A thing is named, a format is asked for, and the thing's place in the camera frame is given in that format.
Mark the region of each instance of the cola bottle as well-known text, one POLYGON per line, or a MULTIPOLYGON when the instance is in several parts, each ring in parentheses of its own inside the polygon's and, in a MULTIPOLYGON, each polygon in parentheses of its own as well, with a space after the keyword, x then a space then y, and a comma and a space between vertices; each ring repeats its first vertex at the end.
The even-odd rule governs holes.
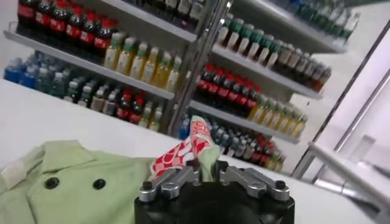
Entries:
POLYGON ((42 0, 38 4, 37 12, 35 13, 36 34, 43 41, 46 41, 49 35, 52 11, 52 2, 50 0, 42 0))
POLYGON ((57 1, 50 20, 50 42, 58 47, 62 47, 65 35, 66 25, 69 21, 69 11, 67 4, 63 1, 57 1))
POLYGON ((80 34, 80 52, 84 57, 90 57, 94 46, 94 35, 96 32, 95 14, 90 13, 82 26, 80 34))
POLYGON ((69 49, 75 53, 78 51, 77 45, 79 43, 81 27, 83 24, 81 14, 81 8, 76 7, 66 27, 66 42, 69 45, 69 49))
POLYGON ((94 44, 93 60, 102 63, 105 57, 105 52, 110 45, 111 36, 113 34, 112 23, 109 19, 103 19, 101 28, 96 32, 94 44))

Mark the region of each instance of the black button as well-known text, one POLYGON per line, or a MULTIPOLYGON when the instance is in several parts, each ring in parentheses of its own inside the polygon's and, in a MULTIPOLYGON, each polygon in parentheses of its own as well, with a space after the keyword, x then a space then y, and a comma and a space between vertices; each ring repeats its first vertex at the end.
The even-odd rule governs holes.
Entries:
POLYGON ((60 180, 57 177, 51 177, 44 182, 44 187, 46 189, 51 190, 53 188, 56 188, 59 184, 60 180))
POLYGON ((104 186, 105 186, 105 180, 103 180, 103 179, 97 179, 97 180, 93 183, 93 188, 94 188, 95 190, 100 190, 100 189, 102 189, 104 186))

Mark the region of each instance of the store shelf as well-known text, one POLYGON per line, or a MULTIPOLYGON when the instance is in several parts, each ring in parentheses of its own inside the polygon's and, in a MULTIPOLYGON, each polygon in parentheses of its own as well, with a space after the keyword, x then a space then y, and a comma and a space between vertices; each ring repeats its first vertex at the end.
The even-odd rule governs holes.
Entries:
POLYGON ((264 29, 285 42, 292 43, 311 53, 342 53, 343 47, 333 44, 334 39, 310 27, 300 19, 267 0, 235 1, 235 16, 255 27, 264 29))
POLYGON ((279 138, 279 139, 288 141, 288 142, 293 143, 293 144, 297 144, 299 142, 299 139, 292 138, 288 135, 277 132, 273 129, 270 129, 270 128, 258 125, 254 122, 248 121, 247 119, 243 119, 243 118, 238 117, 236 115, 226 113, 226 112, 221 111, 219 109, 215 109, 215 108, 207 106, 205 104, 196 102, 195 100, 192 100, 190 102, 190 107, 194 108, 198 111, 201 111, 203 113, 218 117, 218 118, 225 120, 231 124, 236 124, 236 125, 239 125, 241 127, 248 128, 248 129, 251 129, 253 131, 257 131, 257 132, 265 134, 265 135, 271 135, 275 138, 279 138))
POLYGON ((213 53, 219 55, 220 57, 223 57, 235 65, 242 66, 246 69, 250 69, 253 72, 258 73, 259 75, 262 75, 263 77, 266 77, 268 79, 271 79, 289 89, 292 91, 302 94, 304 96, 313 98, 313 99, 321 99, 322 96, 318 94, 317 92, 313 91, 312 89, 307 88, 306 86, 303 86, 297 82, 292 81, 291 79, 288 79, 276 72, 273 72, 269 69, 266 69, 264 66, 259 65, 257 63, 252 62, 251 60, 248 60, 242 56, 240 56, 237 53, 234 53, 230 50, 227 50, 223 47, 220 47, 219 45, 215 44, 213 47, 213 53))
POLYGON ((105 2, 106 4, 109 4, 111 6, 116 7, 117 9, 120 9, 130 15, 133 15, 139 19, 142 19, 143 21, 154 25, 162 30, 165 30, 183 40, 187 40, 188 42, 193 42, 196 40, 196 35, 193 33, 190 33, 186 30, 183 30, 163 19, 158 18, 157 16, 150 14, 148 12, 145 12, 142 9, 139 9, 138 7, 135 7, 134 5, 124 2, 122 0, 102 0, 102 2, 105 2))
POLYGON ((163 89, 157 88, 157 87, 152 86, 150 84, 141 82, 137 79, 133 79, 133 78, 130 78, 128 76, 124 76, 116 71, 109 70, 101 65, 97 65, 97 64, 92 63, 90 61, 79 58, 75 55, 63 52, 63 51, 58 50, 54 47, 50 47, 46 44, 43 44, 43 43, 40 43, 38 41, 32 40, 30 38, 24 37, 20 34, 17 34, 15 31, 5 30, 4 35, 7 39, 13 40, 19 44, 23 44, 23 45, 25 45, 27 47, 31 47, 37 51, 41 51, 43 53, 46 53, 46 54, 51 55, 53 57, 67 61, 69 63, 75 64, 77 66, 80 66, 80 67, 83 67, 85 69, 97 72, 100 75, 117 80, 121 83, 135 86, 139 89, 142 89, 144 91, 147 91, 147 92, 155 94, 155 95, 158 95, 162 98, 170 100, 170 99, 173 99, 173 97, 174 97, 173 93, 167 92, 163 89))

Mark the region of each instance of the white tabletop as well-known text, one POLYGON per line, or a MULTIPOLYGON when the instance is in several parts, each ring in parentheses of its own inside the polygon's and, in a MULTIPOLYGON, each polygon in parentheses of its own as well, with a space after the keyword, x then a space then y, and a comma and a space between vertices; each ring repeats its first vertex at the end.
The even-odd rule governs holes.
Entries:
MULTIPOLYGON (((78 139, 89 150, 119 155, 157 157, 179 140, 114 117, 0 80, 0 167, 45 141, 78 139)), ((350 200, 237 159, 230 165, 254 167, 274 180, 284 180, 296 201, 299 224, 373 224, 350 200)))

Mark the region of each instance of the bottle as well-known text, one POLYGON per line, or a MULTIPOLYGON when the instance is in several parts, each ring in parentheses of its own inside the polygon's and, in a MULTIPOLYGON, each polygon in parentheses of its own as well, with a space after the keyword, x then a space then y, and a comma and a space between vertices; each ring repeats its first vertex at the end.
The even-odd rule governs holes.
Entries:
POLYGON ((79 84, 75 81, 69 82, 68 92, 66 96, 63 98, 65 101, 76 103, 79 99, 79 84))
POLYGON ((153 85, 164 88, 169 75, 169 62, 171 61, 171 55, 168 52, 164 52, 163 59, 160 65, 157 67, 155 77, 153 79, 153 85))
POLYGON ((129 121, 133 124, 138 124, 141 120, 142 112, 143 112, 143 104, 144 100, 141 97, 137 97, 135 103, 133 103, 130 114, 129 121))
POLYGON ((88 84, 85 85, 83 87, 83 92, 81 94, 81 98, 77 104, 82 106, 82 107, 89 108, 90 103, 91 103, 91 92, 92 92, 92 87, 88 84))
POLYGON ((94 60, 98 63, 104 63, 104 58, 108 46, 110 45, 110 40, 113 35, 113 24, 109 19, 103 19, 102 26, 97 30, 95 39, 93 41, 94 45, 94 60))
POLYGON ((237 51, 239 54, 243 54, 246 50, 246 47, 249 45, 249 37, 251 36, 252 32, 254 31, 254 25, 252 24, 245 24, 244 27, 240 31, 240 36, 238 37, 238 40, 236 44, 233 47, 234 51, 237 51))
POLYGON ((128 37, 124 41, 124 48, 119 55, 118 65, 116 67, 117 72, 124 75, 129 74, 129 70, 135 55, 135 40, 136 39, 134 37, 128 37))
POLYGON ((122 120, 128 120, 131 108, 131 98, 132 95, 127 90, 124 90, 122 98, 118 104, 118 109, 116 110, 116 117, 122 120))
POLYGON ((169 73, 168 81, 166 82, 165 90, 174 93, 177 89, 177 80, 179 78, 179 69, 182 64, 182 59, 178 56, 175 57, 173 68, 169 73))
POLYGON ((149 119, 150 119, 151 114, 152 114, 152 106, 153 106, 152 102, 148 102, 145 105, 144 113, 142 114, 142 118, 141 118, 140 122, 138 123, 139 126, 147 128, 147 125, 149 124, 149 119))
POLYGON ((104 102, 103 113, 109 116, 114 115, 116 108, 116 95, 117 92, 112 91, 108 96, 108 99, 104 102))
POLYGON ((76 7, 66 27, 66 42, 73 52, 78 52, 77 45, 79 44, 83 24, 81 13, 81 8, 76 7))
POLYGON ((53 80, 52 87, 49 94, 62 99, 65 95, 65 83, 63 81, 63 74, 61 72, 56 72, 53 80))
POLYGON ((66 27, 69 21, 68 5, 63 1, 57 1, 50 20, 50 41, 58 47, 63 47, 66 27))
POLYGON ((238 138, 234 137, 232 144, 228 147, 226 155, 233 157, 234 154, 236 153, 237 149, 238 149, 238 138))
POLYGON ((85 57, 91 57, 94 47, 94 35, 96 32, 96 16, 93 13, 88 14, 87 20, 83 23, 80 34, 80 49, 85 57))
POLYGON ((142 74, 142 69, 146 59, 147 44, 141 43, 136 56, 134 57, 132 66, 130 67, 130 77, 138 79, 142 74))
POLYGON ((156 72, 157 67, 157 55, 158 55, 158 47, 153 47, 151 49, 151 53, 149 57, 144 62, 143 69, 141 69, 140 77, 143 82, 150 83, 154 73, 156 72))
POLYGON ((121 34, 114 33, 111 39, 111 45, 107 48, 104 58, 104 67, 115 70, 120 52, 121 34))
POLYGON ((35 13, 36 34, 40 35, 41 40, 46 41, 50 31, 50 21, 53 8, 50 0, 42 0, 35 13))
POLYGON ((294 131, 291 133, 291 137, 299 139, 300 135, 303 132, 303 129, 305 129, 306 122, 307 122, 307 115, 304 114, 301 118, 298 124, 296 125, 294 131))
POLYGON ((100 88, 92 98, 91 109, 101 112, 104 106, 104 89, 100 88))

